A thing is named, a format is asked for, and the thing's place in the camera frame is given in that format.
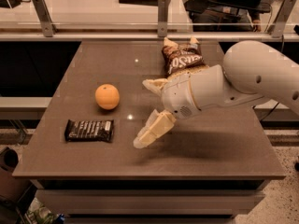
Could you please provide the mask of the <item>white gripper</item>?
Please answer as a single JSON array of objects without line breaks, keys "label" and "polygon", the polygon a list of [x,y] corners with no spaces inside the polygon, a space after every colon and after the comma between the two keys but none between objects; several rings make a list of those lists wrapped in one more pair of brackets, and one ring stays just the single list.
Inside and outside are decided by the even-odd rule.
[{"label": "white gripper", "polygon": [[152,111],[134,140],[135,148],[144,148],[155,142],[174,127],[177,119],[188,119],[201,112],[192,98],[190,73],[173,77],[169,81],[167,78],[145,79],[142,84],[154,94],[162,95],[166,110]]}]

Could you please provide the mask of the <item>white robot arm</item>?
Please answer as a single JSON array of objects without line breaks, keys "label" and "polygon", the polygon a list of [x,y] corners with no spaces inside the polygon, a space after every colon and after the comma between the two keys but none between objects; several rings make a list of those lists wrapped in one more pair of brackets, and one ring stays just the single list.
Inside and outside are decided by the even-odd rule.
[{"label": "white robot arm", "polygon": [[275,100],[299,113],[299,65],[270,46],[241,41],[224,54],[222,64],[203,61],[200,44],[164,41],[165,78],[143,85],[161,98],[164,111],[152,111],[134,140],[143,148],[170,131],[178,119],[188,119],[215,107],[259,105]]}]

